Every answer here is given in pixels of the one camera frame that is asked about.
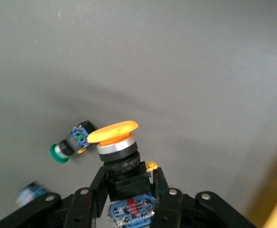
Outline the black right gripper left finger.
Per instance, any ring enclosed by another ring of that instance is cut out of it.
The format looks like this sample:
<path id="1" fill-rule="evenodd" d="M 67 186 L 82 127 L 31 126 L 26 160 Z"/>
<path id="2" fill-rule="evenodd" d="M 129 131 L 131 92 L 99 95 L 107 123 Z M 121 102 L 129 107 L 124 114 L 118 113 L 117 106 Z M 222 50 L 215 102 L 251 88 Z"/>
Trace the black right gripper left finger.
<path id="1" fill-rule="evenodd" d="M 107 192 L 106 168 L 101 167 L 91 185 L 62 199 L 47 192 L 0 220 L 0 228 L 95 228 Z"/>

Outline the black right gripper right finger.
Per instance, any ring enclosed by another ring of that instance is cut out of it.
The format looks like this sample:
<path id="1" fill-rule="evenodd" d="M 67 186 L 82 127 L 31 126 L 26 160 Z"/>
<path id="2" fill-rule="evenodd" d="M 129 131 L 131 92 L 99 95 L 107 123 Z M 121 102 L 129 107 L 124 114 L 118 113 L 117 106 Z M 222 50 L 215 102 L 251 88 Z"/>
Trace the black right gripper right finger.
<path id="1" fill-rule="evenodd" d="M 170 188 L 161 168 L 153 170 L 158 203 L 152 228 L 254 228 L 255 225 L 219 195 L 202 191 L 194 198 Z"/>

